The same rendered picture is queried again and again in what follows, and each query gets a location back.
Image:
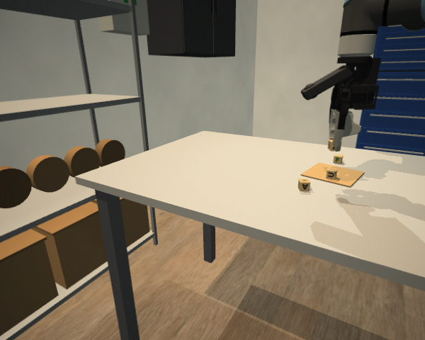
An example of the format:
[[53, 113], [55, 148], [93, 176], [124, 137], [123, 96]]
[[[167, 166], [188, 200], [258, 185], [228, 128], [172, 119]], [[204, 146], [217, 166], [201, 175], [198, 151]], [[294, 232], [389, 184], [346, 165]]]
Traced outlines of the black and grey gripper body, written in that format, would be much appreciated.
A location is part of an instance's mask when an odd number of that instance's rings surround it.
[[346, 63], [353, 75], [334, 86], [331, 95], [333, 109], [339, 110], [342, 95], [345, 95], [349, 109], [375, 109], [380, 60], [372, 57], [338, 57], [337, 63]]

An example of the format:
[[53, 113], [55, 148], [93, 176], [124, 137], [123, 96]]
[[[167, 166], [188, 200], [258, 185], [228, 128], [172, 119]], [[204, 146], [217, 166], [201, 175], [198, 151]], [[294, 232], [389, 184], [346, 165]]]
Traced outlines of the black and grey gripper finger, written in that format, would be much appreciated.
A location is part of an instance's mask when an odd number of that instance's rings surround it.
[[356, 135], [361, 131], [361, 126], [353, 121], [353, 113], [349, 111], [349, 104], [345, 95], [341, 97], [339, 112], [336, 114], [336, 126], [333, 144], [336, 152], [339, 151], [342, 137]]
[[335, 118], [338, 111], [336, 109], [333, 109], [333, 106], [330, 105], [329, 110], [329, 139], [334, 139], [334, 129], [335, 129]]

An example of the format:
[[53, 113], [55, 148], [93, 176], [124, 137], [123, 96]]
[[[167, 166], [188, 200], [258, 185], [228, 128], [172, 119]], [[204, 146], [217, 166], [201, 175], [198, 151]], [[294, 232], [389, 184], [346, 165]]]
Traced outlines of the orange mat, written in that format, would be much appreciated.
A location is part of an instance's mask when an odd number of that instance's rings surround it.
[[[336, 179], [326, 178], [328, 168], [337, 169]], [[363, 174], [364, 171], [318, 163], [300, 175], [350, 188], [355, 182], [357, 182], [357, 180], [359, 180], [360, 177], [362, 177]]]

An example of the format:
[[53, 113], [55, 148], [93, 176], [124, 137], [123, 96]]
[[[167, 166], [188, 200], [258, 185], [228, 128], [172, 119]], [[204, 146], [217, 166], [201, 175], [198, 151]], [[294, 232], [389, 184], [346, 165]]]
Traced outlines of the tan wooden letter block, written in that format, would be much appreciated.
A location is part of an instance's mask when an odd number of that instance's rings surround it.
[[[328, 143], [328, 149], [330, 150], [330, 151], [336, 151], [335, 150], [335, 148], [334, 148], [334, 144], [333, 144], [333, 140], [329, 140], [329, 143]], [[339, 148], [339, 152], [341, 151], [341, 144], [340, 144], [340, 148]]]
[[333, 163], [341, 164], [342, 163], [342, 160], [343, 160], [343, 155], [341, 155], [341, 154], [335, 154], [334, 155]]
[[334, 169], [334, 168], [327, 169], [327, 175], [326, 175], [327, 179], [336, 179], [336, 175], [337, 175], [337, 169]]
[[307, 178], [299, 178], [298, 188], [300, 191], [310, 191], [310, 181]]

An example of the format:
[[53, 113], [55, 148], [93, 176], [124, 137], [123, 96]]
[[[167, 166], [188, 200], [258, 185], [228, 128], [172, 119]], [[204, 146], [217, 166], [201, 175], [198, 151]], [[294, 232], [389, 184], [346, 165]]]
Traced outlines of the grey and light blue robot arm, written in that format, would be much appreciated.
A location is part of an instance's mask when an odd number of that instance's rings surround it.
[[[337, 54], [340, 57], [370, 57], [374, 54], [379, 26], [401, 25], [408, 31], [425, 29], [425, 0], [345, 0], [343, 8]], [[301, 94], [310, 100], [352, 75], [350, 66], [343, 65], [308, 84]]]

